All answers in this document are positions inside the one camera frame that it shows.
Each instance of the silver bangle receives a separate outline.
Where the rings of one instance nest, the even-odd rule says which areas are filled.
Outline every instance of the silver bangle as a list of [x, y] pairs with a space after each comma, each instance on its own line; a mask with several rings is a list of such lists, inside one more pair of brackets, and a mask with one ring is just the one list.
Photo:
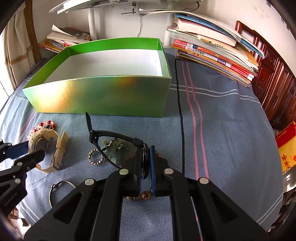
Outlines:
[[61, 183], [68, 183], [68, 184], [70, 184], [72, 187], [76, 188], [76, 187], [74, 186], [73, 183], [71, 183], [71, 182], [69, 182], [69, 181], [67, 181], [67, 180], [62, 180], [62, 181], [59, 181], [57, 184], [52, 184], [52, 186], [50, 187], [49, 196], [48, 196], [48, 199], [49, 199], [49, 205], [50, 205], [51, 208], [54, 206], [54, 205], [52, 205], [52, 191], [53, 191], [54, 189], [57, 189]]

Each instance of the book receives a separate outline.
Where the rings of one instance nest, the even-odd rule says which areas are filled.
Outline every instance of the book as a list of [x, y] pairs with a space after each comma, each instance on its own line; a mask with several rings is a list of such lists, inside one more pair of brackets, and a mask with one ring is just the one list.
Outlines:
[[249, 70], [247, 70], [246, 68], [244, 68], [243, 66], [237, 64], [236, 62], [230, 60], [229, 58], [221, 55], [221, 54], [218, 54], [216, 52], [213, 52], [211, 50], [208, 50], [206, 48], [203, 48], [203, 47], [200, 47], [200, 46], [197, 46], [197, 45], [194, 45], [194, 44], [191, 44], [191, 43], [188, 43], [188, 42], [185, 42], [185, 41], [182, 41], [182, 40], [178, 40], [178, 39], [175, 39], [174, 43], [173, 44], [180, 44], [180, 45], [184, 45], [184, 46], [189, 46], [191, 48], [194, 48], [194, 49], [197, 49], [201, 52], [204, 52], [204, 53], [208, 53], [212, 56], [215, 56], [217, 58], [220, 58], [224, 61], [226, 61], [228, 64], [232, 65], [232, 66], [235, 66], [238, 70], [242, 71], [243, 73], [245, 74], [248, 74], [250, 77], [254, 78], [257, 74], [256, 73], [251, 73]]
[[64, 45], [65, 47], [70, 47], [70, 46], [76, 45], [76, 43], [63, 41], [63, 40], [59, 40], [59, 39], [56, 39], [55, 42], [60, 43], [60, 44]]
[[58, 48], [56, 46], [54, 46], [53, 44], [50, 44], [47, 39], [44, 39], [42, 42], [39, 43], [39, 46], [40, 47], [43, 47], [47, 50], [50, 50], [50, 51], [53, 51], [53, 52], [56, 52], [56, 53], [60, 53], [62, 51], [61, 48]]
[[180, 11], [180, 10], [175, 10], [175, 9], [156, 9], [156, 10], [144, 10], [139, 8], [139, 13], [142, 15], [150, 15], [150, 14], [159, 14], [159, 13], [178, 13], [178, 14], [186, 14], [190, 16], [197, 17], [203, 21], [207, 21], [213, 26], [217, 26], [229, 34], [231, 34], [236, 41], [241, 42], [243, 45], [245, 45], [247, 48], [251, 49], [252, 51], [255, 51], [259, 56], [264, 58], [264, 52], [258, 48], [258, 46], [255, 46], [252, 42], [250, 42], [247, 38], [243, 37], [240, 35], [235, 29], [232, 27], [228, 26], [227, 24], [220, 22], [216, 19], [210, 18], [208, 16], [204, 16], [198, 13], [193, 13], [193, 12], [186, 12], [186, 11]]
[[[194, 17], [194, 16], [190, 16], [190, 15], [184, 15], [184, 14], [175, 14], [175, 17], [177, 17], [177, 18], [183, 18], [183, 19], [186, 19], [186, 20], [189, 20], [189, 21], [193, 21], [193, 22], [199, 23], [201, 25], [204, 25], [206, 27], [209, 27], [211, 29], [214, 29], [214, 30], [216, 30], [216, 31], [218, 31], [218, 32], [220, 32], [222, 34], [225, 34], [225, 35], [227, 35], [230, 38], [235, 39], [229, 32], [225, 31], [224, 29], [220, 28], [219, 26], [217, 26], [214, 23], [211, 23], [209, 21], [206, 21], [205, 19]], [[240, 35], [240, 37], [241, 37], [240, 43], [242, 45], [244, 45], [246, 48], [248, 48], [248, 49], [250, 49], [252, 51], [257, 52], [257, 49], [255, 49], [254, 46], [252, 46], [253, 44], [251, 44], [250, 41], [247, 38], [245, 38], [242, 35]]]
[[50, 48], [48, 48], [48, 47], [45, 47], [45, 46], [42, 46], [42, 45], [39, 45], [39, 46], [42, 47], [42, 48], [45, 48], [45, 49], [47, 49], [47, 50], [49, 50], [49, 51], [52, 51], [52, 52], [55, 52], [55, 53], [59, 53], [59, 51], [56, 51], [56, 50], [50, 49]]
[[62, 40], [62, 41], [70, 41], [70, 42], [74, 42], [77, 44], [81, 44], [81, 43], [85, 43], [88, 42], [87, 40], [84, 39], [80, 39], [77, 37], [73, 37], [67, 34], [63, 34], [63, 33], [59, 33], [59, 32], [51, 32], [48, 36], [48, 39], [52, 39], [52, 40]]
[[79, 38], [79, 39], [83, 39], [83, 40], [86, 40], [86, 41], [91, 40], [90, 33], [79, 31], [79, 30], [76, 30], [74, 28], [69, 28], [69, 27], [67, 27], [67, 28], [58, 28], [57, 26], [55, 26], [53, 24], [52, 25], [52, 31], [59, 32], [59, 33], [62, 33], [62, 34], [66, 34], [66, 35], [76, 37], [76, 38]]
[[225, 71], [224, 69], [222, 69], [221, 67], [219, 67], [217, 65], [214, 65], [214, 64], [212, 64], [210, 62], [207, 62], [207, 61], [205, 61], [205, 60], [203, 60], [201, 58], [198, 58], [197, 56], [190, 56], [189, 54], [186, 54], [186, 53], [181, 52], [181, 51], [178, 50], [177, 57], [181, 58], [181, 59], [183, 58], [183, 59], [186, 59], [186, 60], [198, 63], [198, 64], [201, 64], [201, 65], [204, 65], [206, 67], [209, 67], [209, 68], [217, 71], [218, 73], [227, 76], [228, 78], [230, 78], [232, 80], [236, 80], [238, 83], [242, 84], [245, 87], [250, 87], [249, 83], [246, 83], [245, 81], [239, 79], [236, 75]]
[[219, 62], [217, 62], [217, 61], [215, 61], [215, 60], [213, 60], [213, 59], [211, 59], [211, 58], [208, 58], [208, 57], [206, 57], [206, 56], [204, 56], [204, 55], [202, 55], [202, 54], [199, 54], [199, 53], [191, 53], [191, 52], [189, 52], [188, 50], [184, 50], [184, 49], [182, 49], [182, 48], [178, 48], [178, 47], [174, 47], [174, 48], [180, 50], [181, 52], [183, 51], [183, 52], [189, 54], [190, 56], [195, 56], [195, 57], [198, 57], [198, 58], [203, 59], [204, 61], [210, 62], [210, 63], [212, 63], [212, 64], [214, 64], [214, 65], [216, 65], [216, 66], [218, 66], [218, 67], [224, 69], [224, 71], [227, 71], [227, 72], [232, 73], [233, 75], [237, 76], [237, 77], [238, 77], [239, 79], [241, 79], [242, 81], [244, 81], [244, 82], [246, 82], [246, 83], [248, 83], [248, 84], [251, 83], [250, 80], [248, 80], [247, 78], [245, 78], [245, 77], [242, 76], [241, 74], [235, 72], [234, 70], [230, 69], [229, 67], [227, 67], [227, 66], [225, 66], [225, 65], [223, 65], [223, 64], [221, 64], [221, 63], [219, 63]]
[[49, 42], [51, 42], [54, 46], [57, 46], [57, 47], [62, 48], [62, 49], [67, 48], [65, 45], [60, 44], [60, 43], [58, 43], [58, 42], [56, 42], [56, 41], [54, 41], [54, 40], [52, 40], [52, 39], [47, 39], [47, 40], [48, 40]]
[[178, 28], [181, 31], [200, 34], [212, 39], [219, 40], [223, 43], [226, 43], [230, 46], [235, 46], [236, 40], [216, 31], [204, 25], [201, 25], [196, 22], [192, 22], [182, 18], [175, 18], [175, 23], [178, 25]]
[[231, 52], [226, 51], [225, 49], [220, 48], [216, 45], [212, 45], [210, 43], [204, 42], [204, 41], [198, 39], [196, 35], [176, 30], [172, 26], [168, 26], [167, 31], [170, 32], [169, 38], [182, 40], [182, 41], [185, 41], [188, 43], [198, 45], [200, 47], [204, 47], [204, 48], [209, 49], [213, 52], [216, 52], [218, 54], [226, 56], [228, 59], [230, 59], [230, 60], [236, 62], [237, 64], [241, 65], [242, 67], [246, 68], [252, 74], [258, 72], [258, 67], [255, 65], [252, 65], [249, 61], [247, 61], [245, 59], [242, 60], [241, 58], [238, 58], [237, 56], [233, 55]]
[[51, 39], [45, 39], [44, 43], [45, 43], [46, 45], [48, 45], [48, 46], [50, 46], [50, 47], [52, 47], [52, 48], [56, 48], [56, 49], [58, 49], [58, 50], [60, 50], [60, 51], [63, 51], [63, 50], [64, 50], [63, 47], [58, 46], [58, 45], [55, 44], [55, 42], [54, 42], [53, 40], [51, 40]]
[[214, 61], [216, 61], [216, 62], [218, 62], [218, 63], [220, 63], [220, 64], [225, 65], [226, 67], [228, 67], [228, 68], [234, 70], [235, 72], [237, 72], [238, 74], [240, 74], [240, 75], [242, 75], [243, 77], [247, 78], [248, 80], [250, 80], [250, 81], [253, 80], [253, 78], [252, 78], [251, 76], [249, 76], [249, 74], [246, 74], [246, 73], [244, 73], [243, 71], [240, 71], [240, 70], [237, 69], [236, 67], [233, 67], [231, 64], [229, 64], [228, 62], [225, 62], [224, 60], [222, 60], [222, 59], [220, 59], [220, 58], [217, 58], [217, 57], [215, 57], [215, 56], [212, 56], [212, 55], [210, 55], [210, 54], [204, 53], [204, 52], [199, 51], [199, 50], [197, 50], [197, 49], [194, 49], [194, 48], [191, 48], [191, 47], [188, 47], [188, 46], [184, 46], [184, 45], [181, 45], [181, 44], [177, 44], [177, 43], [173, 43], [172, 47], [173, 47], [173, 48], [178, 48], [179, 50], [180, 50], [180, 49], [183, 49], [183, 51], [186, 50], [187, 53], [189, 53], [189, 54], [193, 54], [193, 55], [196, 55], [196, 53], [197, 53], [197, 54], [201, 54], [202, 56], [208, 57], [208, 58], [210, 58], [210, 59], [212, 59], [212, 60], [214, 60]]
[[257, 67], [259, 66], [257, 61], [254, 59], [253, 55], [239, 42], [237, 42], [235, 46], [230, 46], [230, 45], [222, 43], [218, 40], [210, 39], [210, 38], [208, 38], [206, 36], [202, 36], [202, 35], [197, 35], [197, 38], [199, 38], [200, 40], [202, 40], [204, 42], [221, 47], [239, 58], [244, 58], [244, 59], [248, 60], [250, 63], [252, 63], [253, 65], [256, 65]]

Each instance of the red beaded bracelet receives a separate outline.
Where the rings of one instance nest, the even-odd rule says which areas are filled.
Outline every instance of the red beaded bracelet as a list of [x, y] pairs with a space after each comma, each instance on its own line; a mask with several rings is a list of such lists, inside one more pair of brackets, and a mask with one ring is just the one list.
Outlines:
[[31, 136], [35, 132], [40, 131], [40, 130], [45, 129], [45, 128], [47, 128], [47, 129], [54, 129], [55, 130], [56, 126], [55, 126], [55, 123], [52, 120], [41, 122], [39, 125], [35, 126], [33, 128], [33, 130], [30, 130], [29, 131], [29, 134], [28, 134], [28, 136], [26, 138], [26, 141], [30, 140], [31, 139]]

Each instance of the window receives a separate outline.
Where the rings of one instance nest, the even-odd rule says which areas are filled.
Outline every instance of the window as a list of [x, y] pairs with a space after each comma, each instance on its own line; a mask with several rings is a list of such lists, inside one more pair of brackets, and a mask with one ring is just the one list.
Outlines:
[[290, 191], [290, 190], [292, 190], [294, 187], [296, 187], [296, 184], [294, 186], [292, 186], [292, 187], [290, 187], [290, 184], [288, 184], [287, 185], [287, 192]]

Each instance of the green box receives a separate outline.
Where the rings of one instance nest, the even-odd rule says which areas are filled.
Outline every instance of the green box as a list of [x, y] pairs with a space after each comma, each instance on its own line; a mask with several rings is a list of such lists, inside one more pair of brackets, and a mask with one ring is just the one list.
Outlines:
[[159, 39], [117, 38], [66, 48], [23, 92], [38, 112], [162, 117], [170, 82]]

